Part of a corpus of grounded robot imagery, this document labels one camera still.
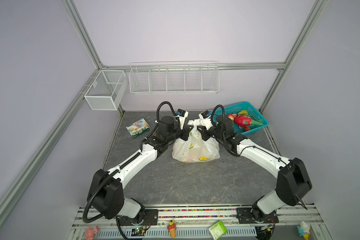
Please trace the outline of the white plastic bag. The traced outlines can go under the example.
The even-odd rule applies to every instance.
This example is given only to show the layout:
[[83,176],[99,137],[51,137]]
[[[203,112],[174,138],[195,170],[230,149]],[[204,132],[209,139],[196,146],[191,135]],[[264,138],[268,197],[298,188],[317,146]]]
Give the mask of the white plastic bag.
[[210,119],[189,120],[188,125],[192,126],[186,141],[177,139],[173,146],[173,159],[183,163],[209,162],[220,158],[219,143],[212,137],[203,140],[202,133],[198,127],[205,127],[209,130],[213,125]]

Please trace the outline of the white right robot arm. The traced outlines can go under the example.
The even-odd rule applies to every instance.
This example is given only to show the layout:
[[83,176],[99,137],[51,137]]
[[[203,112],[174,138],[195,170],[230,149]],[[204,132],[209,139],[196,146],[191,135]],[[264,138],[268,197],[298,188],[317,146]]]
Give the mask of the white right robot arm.
[[312,189],[312,183],[302,160],[282,157],[260,147],[248,137],[235,133],[230,118],[220,115],[213,120],[207,111],[199,117],[201,125],[197,129],[203,140],[215,139],[232,156],[251,160],[277,180],[276,188],[252,205],[247,218],[263,223],[282,207],[306,207],[303,197]]

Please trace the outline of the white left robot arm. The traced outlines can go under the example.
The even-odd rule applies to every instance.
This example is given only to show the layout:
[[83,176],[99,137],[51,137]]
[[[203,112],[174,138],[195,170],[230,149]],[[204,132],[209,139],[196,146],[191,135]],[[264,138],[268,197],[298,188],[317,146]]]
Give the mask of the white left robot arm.
[[84,223],[94,222],[101,217],[108,220],[127,217],[135,223],[143,221],[144,205],[126,198],[124,188],[138,172],[164,153],[170,142],[185,140],[189,136],[193,127],[185,124],[187,116],[162,117],[157,122],[155,135],[145,138],[132,156],[107,171],[100,169],[94,174],[83,211]]

